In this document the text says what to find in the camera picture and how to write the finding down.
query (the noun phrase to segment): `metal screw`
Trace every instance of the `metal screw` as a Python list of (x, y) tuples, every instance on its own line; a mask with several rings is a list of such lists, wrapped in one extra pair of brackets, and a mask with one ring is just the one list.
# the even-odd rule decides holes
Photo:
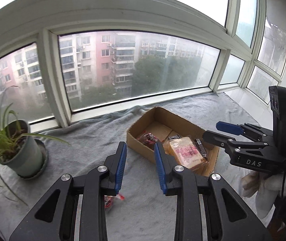
[(98, 170), (99, 172), (104, 172), (104, 171), (107, 170), (107, 167), (106, 167), (106, 166), (99, 166), (99, 167), (97, 168), (97, 170)]
[(70, 179), (70, 175), (69, 174), (64, 174), (64, 175), (61, 176), (61, 180), (62, 181), (67, 181), (69, 179)]
[(211, 177), (212, 177), (214, 180), (220, 180), (220, 179), (221, 179), (221, 176), (220, 176), (218, 173), (212, 174)]
[(183, 170), (184, 170), (184, 167), (183, 167), (183, 166), (180, 166), (180, 165), (177, 165), (177, 166), (174, 167), (174, 169), (175, 169), (176, 171), (183, 171)]

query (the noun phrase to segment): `person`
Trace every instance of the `person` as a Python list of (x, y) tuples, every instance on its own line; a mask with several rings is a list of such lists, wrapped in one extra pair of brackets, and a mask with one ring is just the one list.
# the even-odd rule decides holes
[(268, 176), (265, 173), (252, 171), (241, 179), (242, 196), (251, 197), (256, 194), (257, 216), (263, 219), (271, 210), (275, 210), (268, 229), (275, 241), (286, 241), (286, 178), (282, 195), (283, 173)]

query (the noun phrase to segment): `white glove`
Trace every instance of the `white glove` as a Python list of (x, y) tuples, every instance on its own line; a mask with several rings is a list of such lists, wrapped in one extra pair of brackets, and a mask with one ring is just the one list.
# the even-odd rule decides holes
[[(251, 197), (256, 192), (256, 211), (260, 219), (265, 218), (270, 212), (277, 195), (281, 196), (283, 174), (273, 175), (267, 178), (267, 174), (251, 171), (241, 178), (241, 186), (244, 189), (243, 196)], [(286, 178), (283, 196), (286, 197)]]

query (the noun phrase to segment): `ridged blue pad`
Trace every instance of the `ridged blue pad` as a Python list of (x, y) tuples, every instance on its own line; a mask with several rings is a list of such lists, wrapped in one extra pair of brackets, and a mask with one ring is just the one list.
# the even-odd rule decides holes
[(233, 135), (242, 135), (243, 129), (239, 125), (219, 121), (216, 123), (216, 129)]
[(165, 179), (165, 170), (164, 170), (163, 162), (161, 159), (160, 150), (157, 144), (155, 144), (155, 147), (154, 147), (154, 156), (155, 156), (155, 161), (156, 161), (156, 170), (159, 175), (160, 186), (163, 191), (163, 194), (166, 194), (167, 186), (166, 186), (166, 179)]
[(127, 155), (127, 145), (124, 143), (121, 157), (119, 159), (119, 163), (117, 166), (116, 174), (115, 174), (115, 191), (116, 194), (120, 191), (122, 187), (122, 181), (124, 176), (124, 170), (125, 170), (125, 163), (126, 163), (126, 155)]

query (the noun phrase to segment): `open cardboard box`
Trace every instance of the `open cardboard box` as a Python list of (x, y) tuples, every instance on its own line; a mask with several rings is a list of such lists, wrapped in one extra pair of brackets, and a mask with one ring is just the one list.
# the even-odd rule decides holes
[(168, 110), (155, 107), (146, 112), (127, 130), (127, 145), (155, 164), (154, 151), (137, 140), (143, 131), (152, 133), (163, 142), (168, 136), (180, 134), (182, 137), (192, 136), (199, 138), (206, 149), (208, 163), (195, 171), (195, 173), (209, 176), (214, 169), (219, 154), (219, 147), (203, 141), (204, 129), (169, 112)]

